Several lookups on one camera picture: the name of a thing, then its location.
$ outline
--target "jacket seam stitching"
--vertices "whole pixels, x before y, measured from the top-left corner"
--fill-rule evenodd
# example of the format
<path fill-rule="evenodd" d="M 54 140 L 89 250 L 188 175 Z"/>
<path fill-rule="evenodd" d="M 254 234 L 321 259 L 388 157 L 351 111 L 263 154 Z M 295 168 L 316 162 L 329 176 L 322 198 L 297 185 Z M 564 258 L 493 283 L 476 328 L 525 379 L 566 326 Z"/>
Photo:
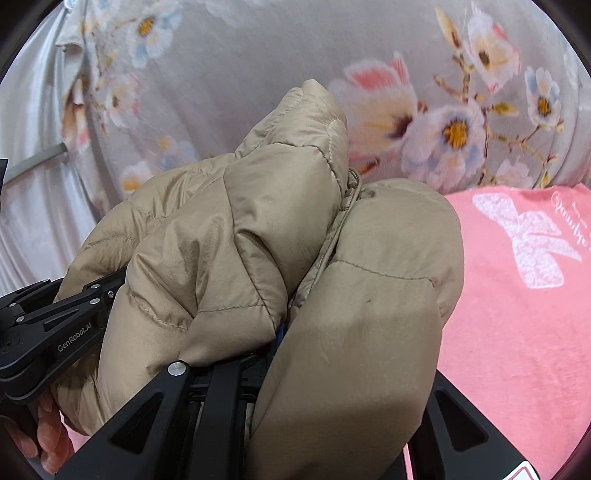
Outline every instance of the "jacket seam stitching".
<path fill-rule="evenodd" d="M 117 236 L 110 236 L 109 238 L 103 238 L 103 239 L 97 240 L 95 242 L 91 242 L 82 251 L 85 252 L 87 250 L 90 250 L 91 248 L 96 247 L 97 245 L 108 242 L 109 240 L 116 240 L 118 238 L 129 240 L 130 242 L 134 243 L 135 245 L 139 245 L 139 242 L 135 238 L 131 238 L 130 236 L 125 236 L 125 235 L 117 235 Z"/>
<path fill-rule="evenodd" d="M 232 227 L 233 227 L 232 229 L 234 230 L 234 243 L 236 244 L 236 232 L 235 232 L 236 223 L 234 221 L 234 211 L 232 210 L 232 202 L 230 201 L 230 194 L 228 193 L 228 188 L 226 187 L 226 180 L 224 179 L 223 176 L 221 178 L 224 181 L 223 187 L 226 190 L 226 198 L 228 199 L 228 205 L 230 206 L 230 214 L 232 215 Z M 240 254 L 239 251 L 238 251 L 238 257 L 240 258 L 240 262 L 242 263 L 242 267 L 244 268 L 244 271 L 248 275 L 248 279 L 251 281 L 252 288 L 255 289 L 256 294 L 258 295 L 260 301 L 262 302 L 262 305 L 265 307 L 265 310 L 267 311 L 267 315 L 269 316 L 269 320 L 271 321 L 271 324 L 273 326 L 273 330 L 275 330 L 275 323 L 273 322 L 273 316 L 271 315 L 271 312 L 269 312 L 269 307 L 267 307 L 265 300 L 263 300 L 263 298 L 261 296 L 261 292 L 259 291 L 259 289 L 256 287 L 254 281 L 252 280 L 251 273 L 248 271 L 248 269 L 244 263 L 244 259 L 242 258 L 242 255 Z"/>
<path fill-rule="evenodd" d="M 252 305 L 239 305 L 238 307 L 224 307 L 222 309 L 213 309 L 213 310 L 199 310 L 199 313 L 213 313 L 213 312 L 225 312 L 226 310 L 235 310 L 235 309 L 249 309 L 251 307 L 264 307 L 264 303 L 253 303 Z"/>
<path fill-rule="evenodd" d="M 340 181 L 339 181 L 339 177 L 338 177 L 338 175 L 336 174 L 335 168 L 333 168 L 333 166 L 331 165 L 331 163 L 332 163 L 332 135 L 329 133 L 329 128 L 330 128 L 330 126 L 331 126 L 333 123 L 335 123 L 335 122 L 339 122 L 339 121 L 340 121 L 339 119 L 335 118 L 335 119 L 333 119 L 333 120 L 332 120 L 332 121 L 331 121 L 331 122 L 330 122 L 328 125 L 326 125 L 326 135 L 329 137 L 329 155 L 328 155 L 328 158 L 326 157 L 326 155 L 325 155 L 325 154 L 322 152 L 322 150 L 321 150 L 319 147 L 316 147 L 316 148 L 318 148 L 318 150 L 320 151 L 320 153 L 321 153 L 321 154 L 322 154 L 322 156 L 324 157 L 324 160 L 325 160 L 325 161 L 326 161 L 326 163 L 328 164 L 330 171 L 331 171 L 331 172 L 333 173 L 333 175 L 335 176 L 336 183 L 337 183 L 337 185 L 339 185 L 339 188 L 340 188 Z"/>
<path fill-rule="evenodd" d="M 287 115 L 289 112 L 291 112 L 294 108 L 296 108 L 300 103 L 302 103 L 302 101 L 304 101 L 304 98 L 306 98 L 306 94 L 304 93 L 304 89 L 303 88 L 299 88 L 299 91 L 301 92 L 301 97 L 299 98 L 299 100 L 297 101 L 297 103 L 294 104 L 293 106 L 287 108 L 283 112 L 280 112 L 280 113 L 277 114 L 277 116 L 273 119 L 272 124 L 269 125 L 268 130 L 265 132 L 265 136 L 263 138 L 261 138 L 261 140 L 259 141 L 259 143 L 256 144 L 256 147 L 254 147 L 252 150 L 250 150 L 250 152 L 247 153 L 246 155 L 244 155 L 244 157 L 247 157 L 248 155 L 250 155 L 251 153 L 253 153 L 257 148 L 259 148 L 261 146 L 261 144 L 271 134 L 271 130 L 273 130 L 273 128 L 277 126 L 277 124 L 279 123 L 279 120 L 282 117 L 284 117 L 285 115 Z"/>
<path fill-rule="evenodd" d="M 387 278 L 396 278 L 397 280 L 428 280 L 431 285 L 433 285 L 433 280 L 430 277 L 402 277 L 400 275 L 391 275 L 387 273 L 378 272 L 375 270 L 371 270 L 369 268 L 362 267 L 361 265 L 354 264 L 352 262 L 347 262 L 346 260 L 336 259 L 333 263 L 344 263 L 346 265 L 351 265 L 352 267 L 358 268 L 360 270 L 373 273 L 375 275 L 379 275 L 380 277 L 387 277 Z"/>
<path fill-rule="evenodd" d="M 160 320 L 158 318 L 156 318 L 156 315 L 153 315 L 147 308 L 145 308 L 138 300 L 137 296 L 135 295 L 135 293 L 133 291 L 131 291 L 131 289 L 128 289 L 129 292 L 129 296 L 134 299 L 134 302 L 137 304 L 138 308 L 144 312 L 146 315 L 148 315 L 150 318 L 152 318 L 153 321 L 155 321 L 156 323 L 159 323 L 161 325 L 167 325 L 169 327 L 174 327 L 174 328 L 178 328 L 179 330 L 184 330 L 184 331 L 188 331 L 188 327 L 184 327 L 182 325 L 175 325 L 174 323 L 169 323 L 169 322 L 164 322 L 163 320 Z"/>

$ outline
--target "pink t-shirt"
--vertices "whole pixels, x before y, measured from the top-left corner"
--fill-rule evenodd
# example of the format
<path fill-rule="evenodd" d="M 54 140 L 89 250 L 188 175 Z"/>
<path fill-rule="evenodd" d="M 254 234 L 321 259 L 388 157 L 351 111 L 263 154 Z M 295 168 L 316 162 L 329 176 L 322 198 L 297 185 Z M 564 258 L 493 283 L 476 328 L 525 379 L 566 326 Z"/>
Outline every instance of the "pink t-shirt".
<path fill-rule="evenodd" d="M 591 191 L 448 199 L 466 277 L 439 369 L 550 480 L 591 423 Z"/>

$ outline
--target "human hand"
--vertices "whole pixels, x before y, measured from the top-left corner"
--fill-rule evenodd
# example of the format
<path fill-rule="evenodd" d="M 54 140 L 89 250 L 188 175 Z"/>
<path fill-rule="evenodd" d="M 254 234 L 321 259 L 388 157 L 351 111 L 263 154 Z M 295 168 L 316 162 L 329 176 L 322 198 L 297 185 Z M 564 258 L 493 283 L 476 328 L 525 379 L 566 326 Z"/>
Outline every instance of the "human hand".
<path fill-rule="evenodd" d="M 74 455 L 74 446 L 61 422 L 60 409 L 49 390 L 39 397 L 38 416 L 37 441 L 42 448 L 41 466 L 46 472 L 55 475 L 66 460 Z M 25 457 L 35 458 L 39 455 L 35 442 L 14 421 L 4 419 L 4 425 Z"/>

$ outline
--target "beige puffer jacket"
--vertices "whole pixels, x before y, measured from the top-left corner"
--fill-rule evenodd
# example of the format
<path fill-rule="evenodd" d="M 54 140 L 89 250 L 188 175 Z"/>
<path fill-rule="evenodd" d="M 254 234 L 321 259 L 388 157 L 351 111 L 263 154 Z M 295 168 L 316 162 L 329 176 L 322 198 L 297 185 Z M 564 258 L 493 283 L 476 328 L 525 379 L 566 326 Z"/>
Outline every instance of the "beige puffer jacket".
<path fill-rule="evenodd" d="M 102 350 L 53 394 L 93 433 L 170 362 L 209 365 L 289 330 L 254 412 L 253 479 L 377 478 L 418 427 L 462 289 L 452 207 L 362 187 L 346 119 L 313 80 L 235 153 L 146 182 L 90 234 L 59 298 L 126 264 Z"/>

